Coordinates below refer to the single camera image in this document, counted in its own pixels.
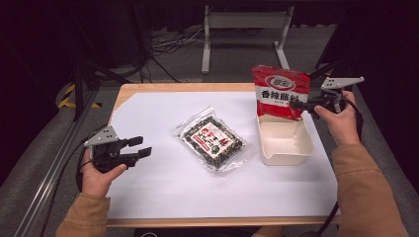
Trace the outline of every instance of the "snack bag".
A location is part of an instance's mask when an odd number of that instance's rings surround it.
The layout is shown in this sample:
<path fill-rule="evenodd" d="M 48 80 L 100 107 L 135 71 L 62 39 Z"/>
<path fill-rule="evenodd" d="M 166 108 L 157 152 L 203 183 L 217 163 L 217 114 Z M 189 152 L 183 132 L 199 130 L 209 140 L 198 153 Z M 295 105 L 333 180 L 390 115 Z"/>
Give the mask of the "snack bag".
<path fill-rule="evenodd" d="M 303 110 L 293 110 L 290 101 L 307 102 L 310 78 L 297 71 L 268 65 L 252 68 L 257 114 L 300 120 Z"/>

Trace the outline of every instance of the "person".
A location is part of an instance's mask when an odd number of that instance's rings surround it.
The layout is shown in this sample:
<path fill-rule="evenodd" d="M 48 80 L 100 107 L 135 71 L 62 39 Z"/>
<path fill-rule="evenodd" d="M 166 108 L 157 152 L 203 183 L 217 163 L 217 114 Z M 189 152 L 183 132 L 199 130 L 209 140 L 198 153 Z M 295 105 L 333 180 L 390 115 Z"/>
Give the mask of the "person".
<path fill-rule="evenodd" d="M 352 92 L 344 91 L 343 96 L 355 104 Z M 354 108 L 347 106 L 340 114 L 320 106 L 314 110 L 327 121 L 337 146 L 332 159 L 341 210 L 339 237 L 406 236 L 391 187 L 360 141 Z M 105 196 L 112 180 L 125 169 L 126 166 L 121 165 L 102 174 L 91 163 L 85 165 L 82 193 L 68 210 L 56 236 L 105 236 L 110 207 L 110 199 Z M 267 229 L 265 233 L 276 232 Z"/>

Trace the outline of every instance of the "metal frame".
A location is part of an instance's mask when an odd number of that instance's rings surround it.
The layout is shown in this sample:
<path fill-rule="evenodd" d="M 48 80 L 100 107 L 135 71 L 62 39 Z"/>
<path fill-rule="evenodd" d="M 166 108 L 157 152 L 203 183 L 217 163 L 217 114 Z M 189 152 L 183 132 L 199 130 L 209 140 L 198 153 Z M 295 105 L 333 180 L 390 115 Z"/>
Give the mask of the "metal frame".
<path fill-rule="evenodd" d="M 278 28 L 282 30 L 280 40 L 274 41 L 275 51 L 281 67 L 290 69 L 284 54 L 284 43 L 293 17 L 293 7 L 286 12 L 211 12 L 206 5 L 205 43 L 203 55 L 203 74 L 210 73 L 210 29 L 211 28 Z"/>

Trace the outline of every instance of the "finger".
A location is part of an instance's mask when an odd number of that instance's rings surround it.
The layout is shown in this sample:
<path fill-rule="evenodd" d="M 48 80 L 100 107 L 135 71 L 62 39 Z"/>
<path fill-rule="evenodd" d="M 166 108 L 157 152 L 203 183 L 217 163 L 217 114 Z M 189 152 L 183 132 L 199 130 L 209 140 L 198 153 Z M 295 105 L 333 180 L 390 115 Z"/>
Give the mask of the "finger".
<path fill-rule="evenodd" d="M 126 164 L 119 165 L 105 174 L 108 181 L 112 181 L 120 176 L 126 170 Z"/>
<path fill-rule="evenodd" d="M 355 105 L 355 96 L 353 92 L 350 91 L 342 91 L 342 95 L 345 99 L 351 101 Z"/>
<path fill-rule="evenodd" d="M 315 106 L 314 110 L 318 115 L 320 115 L 326 121 L 330 121 L 334 117 L 333 113 L 331 113 L 329 110 L 327 110 L 326 108 L 322 106 Z"/>
<path fill-rule="evenodd" d="M 94 169 L 94 166 L 90 159 L 90 148 L 87 148 L 84 151 L 82 165 L 83 165 L 82 170 L 81 170 L 82 172 L 83 170 Z"/>

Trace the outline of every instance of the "gray carpet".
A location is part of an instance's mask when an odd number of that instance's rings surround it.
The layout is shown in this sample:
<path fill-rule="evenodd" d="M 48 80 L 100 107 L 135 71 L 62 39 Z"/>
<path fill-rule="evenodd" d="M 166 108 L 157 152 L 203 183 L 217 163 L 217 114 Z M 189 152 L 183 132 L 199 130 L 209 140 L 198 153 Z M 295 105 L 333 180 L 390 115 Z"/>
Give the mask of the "gray carpet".
<path fill-rule="evenodd" d="M 312 72 L 320 53 L 330 38 L 333 27 L 302 27 L 291 28 L 286 40 L 285 53 L 291 69 Z M 171 54 L 157 56 L 157 61 L 170 74 L 183 82 L 252 82 L 250 68 L 256 64 L 278 65 L 276 53 L 272 46 L 275 32 L 262 31 L 255 36 L 244 35 L 239 32 L 219 32 L 211 43 L 211 65 L 209 75 L 201 73 L 203 45 L 195 42 L 184 46 Z M 153 83 L 173 81 L 155 62 L 147 62 L 148 69 L 143 71 Z M 139 82 L 139 74 L 128 78 Z M 102 103 L 100 109 L 90 109 L 84 119 L 79 132 L 74 137 L 71 149 L 90 132 L 94 131 L 110 118 L 119 85 L 113 81 L 104 81 L 95 102 Z M 397 205 L 400 209 L 406 230 L 410 236 L 419 236 L 419 197 L 404 177 L 388 145 L 382 137 L 368 105 L 362 95 L 355 88 L 357 104 L 365 117 L 363 142 L 376 158 L 384 174 L 393 188 Z M 74 109 L 61 108 L 59 114 L 44 128 L 34 142 L 28 147 L 15 169 L 0 190 L 0 236 L 13 236 L 24 215 L 31 205 L 50 164 L 58 153 L 67 131 L 73 125 Z M 324 121 L 314 121 L 326 152 L 330 157 L 334 142 L 327 132 Z M 73 203 L 77 194 L 74 182 L 75 167 L 80 148 L 69 160 L 59 184 L 54 205 L 46 226 L 44 236 L 53 236 L 60 221 L 62 221 L 68 207 Z M 50 198 L 42 206 L 43 209 L 36 218 L 36 223 L 30 236 L 40 236 L 42 225 Z M 307 230 L 316 230 L 319 226 L 289 226 L 285 228 L 285 236 L 298 236 Z M 132 236 L 133 229 L 110 228 L 109 236 Z M 336 236 L 336 226 L 331 225 L 324 237 Z"/>

